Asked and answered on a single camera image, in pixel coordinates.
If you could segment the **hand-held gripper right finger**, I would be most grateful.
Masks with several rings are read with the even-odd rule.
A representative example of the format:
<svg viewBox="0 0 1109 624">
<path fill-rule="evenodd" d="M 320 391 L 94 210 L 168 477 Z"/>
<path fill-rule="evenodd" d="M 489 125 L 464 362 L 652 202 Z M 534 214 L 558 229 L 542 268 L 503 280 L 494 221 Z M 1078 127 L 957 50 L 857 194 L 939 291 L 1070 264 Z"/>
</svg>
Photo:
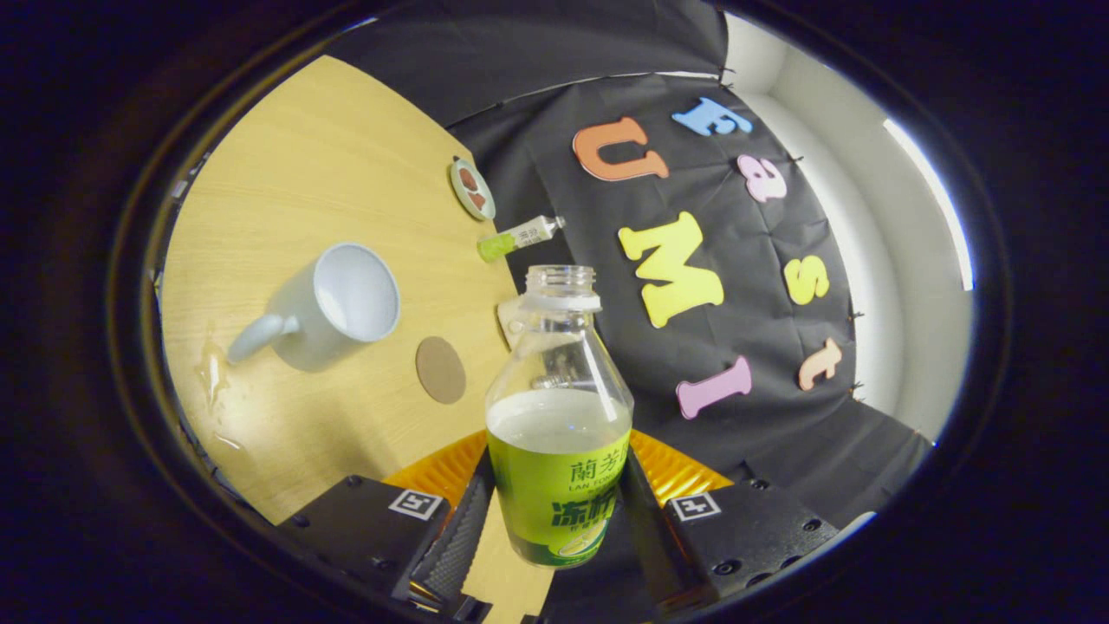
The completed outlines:
<svg viewBox="0 0 1109 624">
<path fill-rule="evenodd" d="M 726 478 L 641 431 L 620 494 L 648 592 L 668 616 L 746 599 L 840 535 L 769 479 Z"/>
</svg>

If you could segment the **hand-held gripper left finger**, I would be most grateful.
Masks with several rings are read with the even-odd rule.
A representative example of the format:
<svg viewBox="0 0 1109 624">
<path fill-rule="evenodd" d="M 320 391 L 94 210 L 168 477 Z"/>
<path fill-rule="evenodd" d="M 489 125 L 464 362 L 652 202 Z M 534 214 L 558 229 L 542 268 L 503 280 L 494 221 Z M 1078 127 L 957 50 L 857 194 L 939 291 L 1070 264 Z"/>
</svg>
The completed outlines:
<svg viewBox="0 0 1109 624">
<path fill-rule="evenodd" d="M 484 431 L 385 479 L 340 478 L 277 526 L 303 556 L 372 599 L 481 621 L 464 592 L 494 494 Z"/>
</svg>

